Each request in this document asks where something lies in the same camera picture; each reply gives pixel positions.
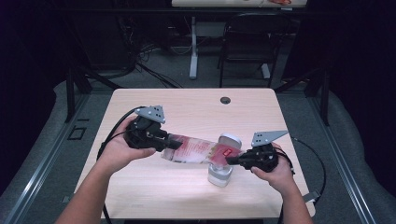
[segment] black chair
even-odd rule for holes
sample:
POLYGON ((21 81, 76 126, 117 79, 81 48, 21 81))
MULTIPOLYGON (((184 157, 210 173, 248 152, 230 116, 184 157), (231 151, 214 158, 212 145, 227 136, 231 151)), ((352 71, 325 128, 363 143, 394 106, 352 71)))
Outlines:
POLYGON ((224 62, 227 63, 270 63, 271 86, 276 68, 276 59, 284 35, 290 28, 290 19, 281 14, 242 13, 231 17, 225 24, 223 44, 218 68, 219 86, 222 87, 224 62))

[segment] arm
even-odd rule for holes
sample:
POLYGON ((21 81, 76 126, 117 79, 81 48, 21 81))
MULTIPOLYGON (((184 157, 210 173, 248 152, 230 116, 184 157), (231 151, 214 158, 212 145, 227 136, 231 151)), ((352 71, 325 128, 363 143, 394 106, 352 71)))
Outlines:
MULTIPOLYGON (((135 117, 122 122, 115 134, 124 132, 128 123, 133 119, 135 117)), ((123 139, 123 134, 113 138, 56 223, 100 223, 110 177, 129 162, 146 158, 154 153, 154 148, 133 149, 128 147, 123 139)))
POLYGON ((285 158, 279 157, 279 164, 271 173, 265 173, 257 167, 252 167, 251 171, 258 178, 268 181, 281 194, 283 199, 283 220, 285 224, 313 223, 303 196, 294 182, 288 161, 285 158))

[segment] triangular metal plate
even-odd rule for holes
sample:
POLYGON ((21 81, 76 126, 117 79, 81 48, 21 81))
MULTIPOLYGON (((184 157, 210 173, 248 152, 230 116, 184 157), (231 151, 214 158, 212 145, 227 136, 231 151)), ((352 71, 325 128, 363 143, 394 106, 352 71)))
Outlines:
POLYGON ((253 147, 267 145, 287 133, 288 133, 288 131, 273 131, 273 132, 254 133, 253 140, 251 141, 251 145, 253 147))
POLYGON ((136 109, 137 115, 142 116, 146 119, 151 119, 162 124, 165 123, 165 115, 163 114, 163 107, 161 105, 151 105, 136 109))

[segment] table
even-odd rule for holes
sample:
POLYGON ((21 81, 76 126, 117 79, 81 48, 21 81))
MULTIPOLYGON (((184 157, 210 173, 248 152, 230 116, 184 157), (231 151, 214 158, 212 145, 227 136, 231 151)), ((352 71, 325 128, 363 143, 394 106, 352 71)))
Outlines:
MULTIPOLYGON (((291 0, 291 4, 281 6, 268 0, 172 0, 172 7, 280 7, 281 9, 292 9, 294 7, 305 7, 307 0, 291 0)), ((198 53, 197 53, 197 23, 195 17, 191 18, 191 63, 190 79, 197 78, 198 53)), ((262 66, 264 78, 271 76, 268 65, 262 66)))
MULTIPOLYGON (((117 121, 141 105, 162 105, 169 133, 217 141, 222 133, 242 140, 250 149, 255 132, 287 130, 278 101, 271 89, 133 89, 116 90, 94 139, 78 186, 95 163, 97 150, 117 121), (220 101, 229 97, 227 105, 220 101)), ((276 140, 293 162, 294 179, 303 195, 308 193, 290 136, 276 140)), ((225 188, 207 180, 208 164, 166 161, 160 153, 132 161, 115 173, 108 188, 106 206, 111 218, 226 219, 278 217, 280 194, 242 166, 235 166, 225 188)), ((307 203, 310 215, 315 207, 307 203)))

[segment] forearm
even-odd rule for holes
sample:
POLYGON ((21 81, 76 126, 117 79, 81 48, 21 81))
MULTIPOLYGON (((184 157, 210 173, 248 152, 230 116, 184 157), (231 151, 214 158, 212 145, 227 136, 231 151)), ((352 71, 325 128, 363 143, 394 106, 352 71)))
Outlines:
POLYGON ((309 224, 313 223, 301 192, 297 186, 287 194, 282 194, 283 199, 283 220, 285 224, 309 224))
POLYGON ((96 163, 57 223, 99 223, 111 175, 96 163))

